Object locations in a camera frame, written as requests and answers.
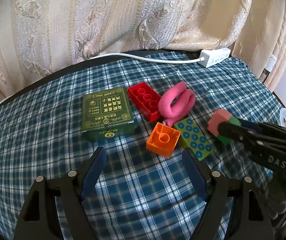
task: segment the pink rubber toy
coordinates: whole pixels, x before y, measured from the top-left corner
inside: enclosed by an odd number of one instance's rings
[[[173,100],[179,97],[174,105]],[[167,126],[181,121],[195,104],[195,93],[187,89],[187,84],[183,81],[167,90],[159,101],[159,112],[166,118],[164,121]]]

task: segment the green block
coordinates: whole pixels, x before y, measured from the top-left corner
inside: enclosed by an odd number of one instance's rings
[[[173,125],[181,132],[179,144],[182,148],[190,147],[199,160],[203,160],[213,153],[212,146],[207,141],[199,126],[191,119],[186,118]]]
[[[236,117],[231,117],[230,120],[228,120],[229,123],[237,125],[237,126],[241,126],[241,122],[236,118]]]
[[[226,137],[224,137],[224,136],[222,136],[222,135],[219,135],[217,138],[218,138],[225,146],[228,145],[228,144],[230,143],[230,141],[231,141],[230,138],[226,138]]]

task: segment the white power strip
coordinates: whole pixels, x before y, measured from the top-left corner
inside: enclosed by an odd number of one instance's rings
[[[211,67],[217,63],[222,62],[224,59],[230,56],[230,49],[223,48],[223,49],[203,49],[201,51],[200,57],[203,57],[204,60],[199,62],[200,65],[203,67]]]

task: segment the red lego brick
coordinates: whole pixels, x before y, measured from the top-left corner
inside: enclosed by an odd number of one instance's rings
[[[170,158],[180,135],[180,131],[158,122],[146,142],[146,149],[165,158]]]
[[[218,109],[213,113],[213,118],[207,122],[207,130],[209,130],[215,137],[219,136],[218,125],[222,122],[228,122],[232,118],[230,114],[225,109]]]
[[[149,122],[154,122],[161,117],[158,109],[161,97],[148,84],[142,82],[129,87],[127,91],[129,98]]]

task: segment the bed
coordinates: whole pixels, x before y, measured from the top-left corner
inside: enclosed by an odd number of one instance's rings
[[[197,58],[195,52],[145,52],[168,60]],[[205,203],[191,185],[176,147],[165,159],[146,150],[154,123],[132,105],[135,132],[88,142],[81,136],[82,96],[86,93],[146,82],[162,95],[185,81],[196,93],[188,114],[197,122],[214,154],[204,161],[226,177],[253,178],[266,190],[271,171],[250,161],[242,144],[224,146],[206,130],[218,108],[249,121],[278,123],[281,104],[251,73],[230,57],[210,68],[198,63],[168,65],[107,57],[58,71],[22,90],[0,105],[0,233],[12,239],[25,197],[39,175],[58,178],[77,169],[98,146],[107,151],[105,166],[92,196],[83,203],[99,239],[189,239]],[[57,208],[61,228],[71,239],[62,203]],[[228,199],[216,236],[224,238],[231,207]]]

